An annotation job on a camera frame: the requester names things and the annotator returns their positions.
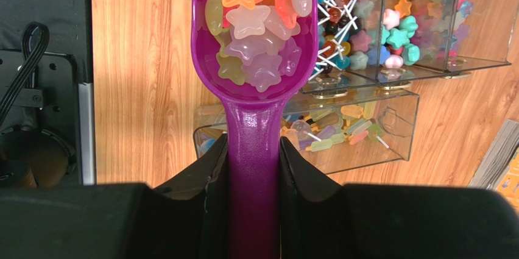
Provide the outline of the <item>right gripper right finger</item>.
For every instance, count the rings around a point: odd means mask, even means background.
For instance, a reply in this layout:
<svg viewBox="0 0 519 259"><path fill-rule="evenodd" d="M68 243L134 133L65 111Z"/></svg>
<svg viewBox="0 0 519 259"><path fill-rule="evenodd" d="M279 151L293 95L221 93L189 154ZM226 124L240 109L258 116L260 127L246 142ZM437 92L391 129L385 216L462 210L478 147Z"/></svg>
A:
<svg viewBox="0 0 519 259"><path fill-rule="evenodd" d="M282 258L518 257L518 216L493 191L340 185L280 149Z"/></svg>

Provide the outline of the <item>three-compartment clear candy box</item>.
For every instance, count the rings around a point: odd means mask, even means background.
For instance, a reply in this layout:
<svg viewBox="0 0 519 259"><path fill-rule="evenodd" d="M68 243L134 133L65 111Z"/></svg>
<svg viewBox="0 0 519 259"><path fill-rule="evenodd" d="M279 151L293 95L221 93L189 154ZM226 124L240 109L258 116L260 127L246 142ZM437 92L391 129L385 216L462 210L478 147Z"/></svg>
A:
<svg viewBox="0 0 519 259"><path fill-rule="evenodd" d="M318 0L319 55L305 94L458 78L507 66L518 0Z"/></svg>

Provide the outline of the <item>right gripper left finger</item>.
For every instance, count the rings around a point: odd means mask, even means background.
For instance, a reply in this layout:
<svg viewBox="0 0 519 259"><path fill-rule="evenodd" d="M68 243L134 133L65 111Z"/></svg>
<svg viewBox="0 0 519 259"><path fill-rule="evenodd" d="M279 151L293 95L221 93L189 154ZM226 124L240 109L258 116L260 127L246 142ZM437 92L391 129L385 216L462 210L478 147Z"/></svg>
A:
<svg viewBox="0 0 519 259"><path fill-rule="evenodd" d="M1 191L2 258L227 258L227 136L162 185Z"/></svg>

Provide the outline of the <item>purple plastic scoop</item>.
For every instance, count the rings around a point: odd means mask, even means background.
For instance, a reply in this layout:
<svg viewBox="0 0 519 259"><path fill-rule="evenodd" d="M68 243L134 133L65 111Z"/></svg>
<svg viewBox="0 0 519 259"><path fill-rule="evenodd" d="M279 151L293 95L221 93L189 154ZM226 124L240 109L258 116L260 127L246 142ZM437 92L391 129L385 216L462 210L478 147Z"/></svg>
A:
<svg viewBox="0 0 519 259"><path fill-rule="evenodd" d="M310 6L306 34L295 42L302 59L293 76L260 93L217 75L216 39L198 22L207 0L192 0L191 55L203 84L222 102L228 139L228 257L279 258L278 169L280 123L287 101L307 83L317 59L317 2Z"/></svg>

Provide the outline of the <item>single clear candy box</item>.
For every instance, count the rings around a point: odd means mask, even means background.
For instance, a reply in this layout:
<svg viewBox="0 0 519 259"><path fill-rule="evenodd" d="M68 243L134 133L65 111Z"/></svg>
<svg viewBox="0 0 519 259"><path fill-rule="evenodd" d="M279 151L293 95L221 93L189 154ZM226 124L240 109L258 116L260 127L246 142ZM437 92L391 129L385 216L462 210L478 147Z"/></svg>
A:
<svg viewBox="0 0 519 259"><path fill-rule="evenodd" d="M296 94L284 109L232 113L222 105L195 110L193 141L198 157L229 134L231 143L275 149L285 137L325 174L409 160L420 98L407 90L358 88Z"/></svg>

